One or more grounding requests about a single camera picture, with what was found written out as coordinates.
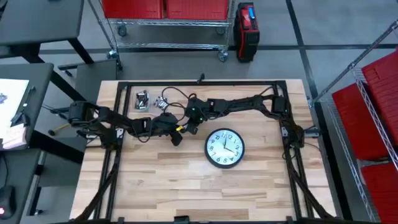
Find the black desk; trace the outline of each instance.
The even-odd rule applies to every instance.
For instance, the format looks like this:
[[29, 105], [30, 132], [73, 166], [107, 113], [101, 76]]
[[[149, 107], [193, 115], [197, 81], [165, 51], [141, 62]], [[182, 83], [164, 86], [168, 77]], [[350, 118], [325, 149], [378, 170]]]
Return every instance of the black desk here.
[[[83, 160], [82, 152], [34, 130], [52, 72], [53, 65], [50, 63], [0, 65], [0, 78], [29, 80], [27, 88], [29, 89], [31, 86], [35, 86], [36, 88], [35, 93], [30, 97], [29, 104], [25, 109], [26, 115], [30, 118], [30, 126], [27, 128], [26, 132], [26, 140], [29, 148], [26, 149], [27, 146], [21, 146], [20, 149], [24, 150], [4, 152], [9, 166], [7, 184], [16, 188], [17, 211], [12, 218], [1, 220], [1, 223], [19, 223], [33, 176], [35, 172], [37, 172], [36, 168], [39, 161], [40, 150], [47, 151], [77, 163], [81, 163]], [[1, 184], [4, 178], [3, 170], [4, 164], [0, 162]]]
[[[44, 63], [40, 45], [67, 40], [85, 63], [94, 63], [78, 40], [83, 0], [9, 0], [0, 20], [0, 46], [10, 47], [11, 54], [29, 63]], [[73, 100], [84, 100], [59, 74], [51, 79]]]

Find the red storage bin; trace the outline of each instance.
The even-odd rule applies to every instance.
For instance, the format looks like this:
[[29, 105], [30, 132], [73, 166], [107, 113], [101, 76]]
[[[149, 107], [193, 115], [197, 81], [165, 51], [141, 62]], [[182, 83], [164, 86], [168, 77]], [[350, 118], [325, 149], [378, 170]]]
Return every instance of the red storage bin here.
[[226, 20], [228, 0], [166, 0], [169, 19]]
[[348, 139], [358, 159], [374, 160], [388, 156], [368, 108], [356, 84], [332, 94]]
[[370, 92], [395, 145], [398, 145], [398, 51], [362, 68]]
[[361, 169], [377, 213], [383, 223], [398, 223], [398, 171], [389, 164]]
[[104, 14], [114, 19], [163, 19], [163, 0], [102, 0]]

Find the wooden table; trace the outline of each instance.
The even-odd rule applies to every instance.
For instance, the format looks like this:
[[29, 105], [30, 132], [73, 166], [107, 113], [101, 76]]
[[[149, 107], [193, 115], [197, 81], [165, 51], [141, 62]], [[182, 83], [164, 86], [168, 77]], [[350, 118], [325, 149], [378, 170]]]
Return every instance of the wooden table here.
[[[312, 126], [302, 81], [286, 82], [295, 122], [303, 128]], [[113, 108], [117, 85], [116, 81], [102, 82], [98, 97], [100, 106]], [[244, 98], [259, 94], [265, 87], [178, 86], [187, 95], [196, 93], [203, 100]], [[152, 97], [157, 97], [164, 88], [132, 87], [128, 116], [160, 115], [161, 110], [154, 107], [148, 113], [136, 113], [135, 95], [138, 91], [148, 90]], [[187, 99], [175, 90], [167, 90], [165, 97], [169, 102], [187, 104]], [[119, 112], [123, 109], [123, 98], [122, 95]], [[178, 118], [182, 117], [181, 108], [170, 108], [169, 111]], [[232, 169], [218, 169], [205, 157], [205, 139], [218, 128], [231, 128], [244, 139], [244, 158]], [[173, 221], [176, 215], [189, 215], [192, 221], [281, 221], [286, 216], [295, 216], [277, 121], [266, 118], [258, 111], [242, 111], [205, 122], [199, 126], [196, 135], [185, 133], [183, 138], [182, 143], [174, 147], [170, 137], [153, 137], [143, 144], [128, 134], [124, 136], [113, 220], [125, 217], [130, 222]], [[318, 145], [316, 139], [305, 141]], [[335, 215], [319, 149], [305, 145], [301, 153], [310, 190], [326, 210]], [[79, 215], [96, 193], [103, 157], [104, 149], [86, 150], [71, 218]], [[299, 195], [305, 214], [300, 190]]]

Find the wire rack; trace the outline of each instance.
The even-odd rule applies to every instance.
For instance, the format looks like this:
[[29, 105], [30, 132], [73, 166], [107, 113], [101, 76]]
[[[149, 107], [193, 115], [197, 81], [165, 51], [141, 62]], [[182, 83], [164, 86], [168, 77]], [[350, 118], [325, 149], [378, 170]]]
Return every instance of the wire rack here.
[[[225, 62], [228, 58], [229, 40], [234, 21], [235, 0], [229, 0], [228, 16], [223, 21], [205, 20], [176, 20], [176, 19], [109, 19], [105, 18], [101, 0], [94, 0], [97, 7], [92, 6], [92, 10], [100, 24], [110, 46], [118, 52], [119, 48], [173, 48], [173, 49], [215, 49], [218, 50], [217, 57]], [[138, 43], [134, 38], [127, 36], [127, 27], [139, 26], [189, 26], [189, 27], [215, 27], [215, 32], [223, 35], [222, 44], [182, 44], [173, 42], [152, 42]]]
[[392, 32], [395, 33], [397, 36], [398, 40], [398, 35], [396, 32], [396, 29], [398, 27], [398, 20], [393, 22], [389, 28], [375, 41], [373, 42], [357, 59], [355, 59], [353, 62], [351, 62], [346, 69], [343, 70], [341, 74], [337, 76], [335, 80], [333, 80], [324, 90], [321, 91], [318, 97], [314, 98], [311, 105], [313, 106], [314, 103], [320, 102], [322, 105], [326, 106], [328, 108], [329, 114], [331, 116], [333, 125], [335, 127], [336, 133], [338, 135], [338, 138], [340, 140], [341, 146], [344, 150], [348, 165], [351, 169], [351, 173], [353, 175], [353, 178], [355, 180], [356, 186], [358, 188], [359, 194], [362, 198], [362, 201], [364, 203], [364, 206], [366, 208], [367, 214], [369, 216], [369, 219], [372, 222], [379, 222], [380, 219], [377, 215], [376, 209], [373, 206], [373, 203], [370, 200], [369, 197], [369, 192], [366, 188], [366, 185], [364, 185], [361, 182], [360, 179], [360, 170], [358, 169], [358, 166], [354, 162], [356, 159], [353, 159], [354, 157], [352, 156], [352, 148], [351, 145], [349, 144], [349, 141], [347, 140], [347, 134], [345, 132], [343, 123], [341, 121], [341, 118], [338, 114], [338, 111], [336, 109], [336, 105], [331, 98], [331, 93], [330, 90], [344, 77], [346, 74], [350, 73], [354, 77], [355, 83], [358, 86], [361, 95], [363, 97], [363, 100], [366, 104], [366, 107], [369, 110], [369, 113], [371, 114], [371, 117], [374, 121], [375, 126], [377, 127], [377, 130], [379, 131], [380, 137], [388, 150], [389, 157], [391, 158], [391, 162], [394, 163], [397, 171], [398, 171], [398, 156], [397, 153], [395, 152], [394, 148], [392, 147], [392, 141], [387, 135], [386, 128], [383, 126], [381, 123], [381, 119], [379, 115], [376, 113], [375, 107], [370, 100], [370, 97], [368, 95], [368, 92], [366, 91], [364, 85], [367, 84], [366, 79], [362, 73], [361, 68], [357, 67], [357, 64], [362, 61], [365, 56], [367, 56], [370, 51], [372, 51], [374, 48], [376, 48], [389, 34]]

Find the gray floor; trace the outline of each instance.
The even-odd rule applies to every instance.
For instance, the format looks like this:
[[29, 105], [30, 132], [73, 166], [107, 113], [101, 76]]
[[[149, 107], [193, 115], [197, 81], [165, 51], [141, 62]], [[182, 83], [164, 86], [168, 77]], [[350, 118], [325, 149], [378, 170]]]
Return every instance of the gray floor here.
[[[289, 12], [283, 0], [253, 0], [256, 5], [257, 19], [261, 30], [262, 45], [296, 45]], [[328, 44], [370, 44], [388, 25], [398, 19], [398, 4], [396, 0], [299, 0], [293, 2], [297, 19], [306, 45]], [[134, 29], [129, 38], [146, 40], [153, 37], [153, 30], [148, 28]], [[184, 29], [176, 32], [197, 32]], [[193, 36], [198, 41], [201, 38], [219, 38], [210, 34]], [[101, 32], [98, 23], [85, 4], [85, 12], [81, 34], [79, 37], [87, 49], [107, 49], [109, 45]], [[398, 38], [389, 36], [384, 43], [398, 43]], [[46, 62], [63, 65], [81, 62], [75, 54], [53, 54], [53, 50], [71, 49], [67, 42], [44, 44], [40, 55]], [[362, 65], [383, 57], [389, 50], [375, 50], [367, 56]], [[313, 78], [318, 91], [327, 86], [362, 50], [308, 50], [308, 59], [312, 68]], [[255, 60], [249, 64], [238, 63], [234, 54], [225, 63], [216, 59], [216, 52], [162, 52], [162, 53], [123, 53], [121, 60], [124, 71], [120, 74], [123, 80], [142, 79], [197, 79], [201, 73], [206, 78], [301, 78], [307, 93], [309, 87], [305, 70], [298, 50], [260, 50]], [[101, 54], [91, 54], [95, 60], [105, 58]], [[8, 58], [0, 63], [26, 63], [22, 58]], [[74, 85], [74, 79], [63, 76]], [[334, 90], [353, 82], [350, 77], [340, 81]], [[45, 104], [53, 107], [67, 106], [71, 102], [66, 95], [51, 85], [45, 98]], [[330, 118], [326, 118], [329, 130], [333, 130]], [[41, 111], [38, 129], [46, 133], [48, 129], [64, 124], [61, 119], [52, 116], [48, 111]], [[74, 130], [65, 129], [61, 137], [73, 137]], [[351, 211], [355, 220], [367, 220], [366, 211], [356, 190], [355, 182], [350, 176], [349, 168], [343, 151], [338, 146], [336, 133], [331, 131], [335, 151], [342, 173], [346, 192], [349, 196]], [[68, 182], [58, 187], [48, 187], [39, 201], [39, 208], [45, 213], [39, 217], [25, 218], [23, 223], [61, 222], [69, 217], [76, 187], [78, 169], [70, 172]]]

